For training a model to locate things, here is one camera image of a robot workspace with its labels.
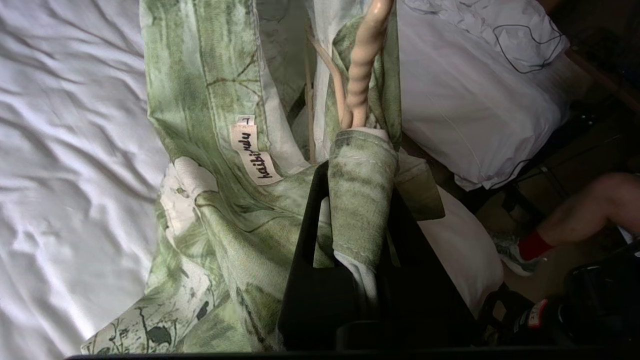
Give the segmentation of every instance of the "red sock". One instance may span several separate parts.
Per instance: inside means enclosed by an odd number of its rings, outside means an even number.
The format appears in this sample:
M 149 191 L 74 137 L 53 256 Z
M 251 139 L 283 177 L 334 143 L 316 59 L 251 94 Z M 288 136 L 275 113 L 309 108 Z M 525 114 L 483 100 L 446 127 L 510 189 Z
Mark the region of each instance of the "red sock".
M 520 240 L 520 242 L 518 243 L 518 249 L 520 249 L 520 257 L 526 261 L 535 259 L 553 248 L 553 246 L 547 244 L 545 240 L 540 237 L 540 234 L 538 234 L 537 230 L 534 230 L 533 233 Z

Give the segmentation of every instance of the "sneaker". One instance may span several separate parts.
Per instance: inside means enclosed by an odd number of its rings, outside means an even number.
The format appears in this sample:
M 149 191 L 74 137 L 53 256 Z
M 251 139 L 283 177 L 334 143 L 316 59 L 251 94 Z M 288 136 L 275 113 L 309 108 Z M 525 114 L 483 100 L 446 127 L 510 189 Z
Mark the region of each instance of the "sneaker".
M 518 238 L 512 234 L 489 233 L 500 258 L 514 273 L 520 276 L 531 276 L 543 258 L 526 261 L 520 257 Z

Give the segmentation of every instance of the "size tag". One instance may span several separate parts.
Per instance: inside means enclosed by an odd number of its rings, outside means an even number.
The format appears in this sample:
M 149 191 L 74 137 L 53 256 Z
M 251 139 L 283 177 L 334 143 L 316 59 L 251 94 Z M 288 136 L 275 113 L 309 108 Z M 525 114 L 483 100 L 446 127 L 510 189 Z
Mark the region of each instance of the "size tag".
M 529 313 L 529 321 L 527 322 L 529 327 L 540 327 L 542 311 L 545 306 L 547 306 L 547 302 L 547 299 L 543 299 L 541 302 L 533 305 Z
M 269 153 L 258 150 L 258 129 L 253 115 L 238 116 L 237 124 L 231 127 L 231 144 L 256 185 L 269 185 L 282 180 L 273 167 Z

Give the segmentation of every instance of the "green patterned fabric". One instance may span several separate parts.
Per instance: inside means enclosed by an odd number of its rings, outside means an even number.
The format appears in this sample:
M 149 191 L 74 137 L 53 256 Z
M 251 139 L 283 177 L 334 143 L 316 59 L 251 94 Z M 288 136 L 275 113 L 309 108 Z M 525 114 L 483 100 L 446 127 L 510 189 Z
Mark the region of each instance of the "green patterned fabric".
M 352 2 L 365 9 L 363 1 Z M 157 250 L 144 296 L 88 339 L 82 353 L 282 350 L 276 324 L 314 168 L 284 110 L 304 73 L 287 86 L 284 65 L 265 58 L 273 53 L 260 41 L 265 6 L 142 0 L 148 117 L 171 159 L 157 203 Z M 349 21 L 333 40 L 343 76 L 361 20 Z M 369 92 L 367 126 L 378 130 L 339 131 L 332 94 L 322 105 L 325 118 L 316 119 L 335 141 L 330 211 L 321 215 L 315 266 L 332 266 L 335 251 L 341 261 L 374 271 L 394 182 L 421 218 L 443 216 L 425 162 L 397 152 L 397 66 L 393 16 Z

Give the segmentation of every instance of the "shoe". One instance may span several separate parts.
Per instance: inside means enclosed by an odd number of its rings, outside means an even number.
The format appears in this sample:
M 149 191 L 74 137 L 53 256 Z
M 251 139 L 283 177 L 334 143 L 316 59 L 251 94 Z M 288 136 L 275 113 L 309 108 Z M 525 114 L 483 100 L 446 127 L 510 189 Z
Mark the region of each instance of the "shoe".
M 530 261 L 522 259 L 518 248 L 518 238 L 512 234 L 489 233 L 489 235 L 505 265 L 520 276 L 528 277 L 533 275 L 540 261 L 543 261 L 543 258 L 535 258 Z

